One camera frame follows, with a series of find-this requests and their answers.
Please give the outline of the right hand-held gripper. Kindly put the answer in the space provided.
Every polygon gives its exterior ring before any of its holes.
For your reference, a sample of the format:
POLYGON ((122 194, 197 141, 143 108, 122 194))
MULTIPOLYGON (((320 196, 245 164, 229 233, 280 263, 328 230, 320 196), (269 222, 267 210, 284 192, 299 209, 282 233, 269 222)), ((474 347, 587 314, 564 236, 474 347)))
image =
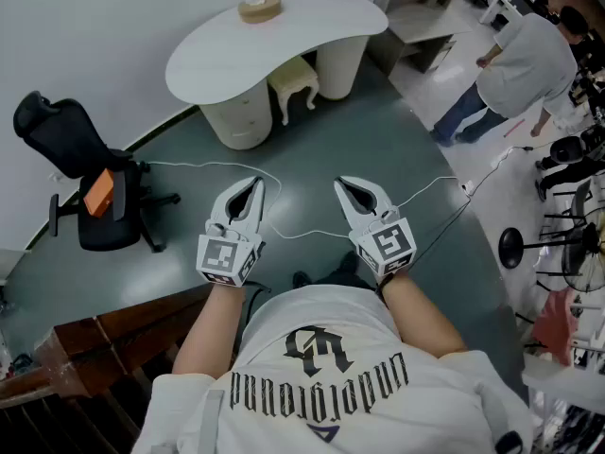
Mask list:
POLYGON ((417 252, 406 218, 378 184, 355 176, 334 179, 340 208, 352 231, 349 239, 374 276, 407 269, 417 252))

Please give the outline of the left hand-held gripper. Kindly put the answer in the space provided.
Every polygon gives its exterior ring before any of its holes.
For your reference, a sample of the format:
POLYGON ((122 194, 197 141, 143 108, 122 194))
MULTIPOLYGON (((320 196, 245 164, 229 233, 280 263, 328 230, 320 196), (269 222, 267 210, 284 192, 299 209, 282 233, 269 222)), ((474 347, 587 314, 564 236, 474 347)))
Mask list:
POLYGON ((250 176, 215 200, 206 233, 199 236, 197 272, 209 283, 243 286, 259 259, 265 183, 250 176), (237 226, 237 230, 226 226, 237 226))

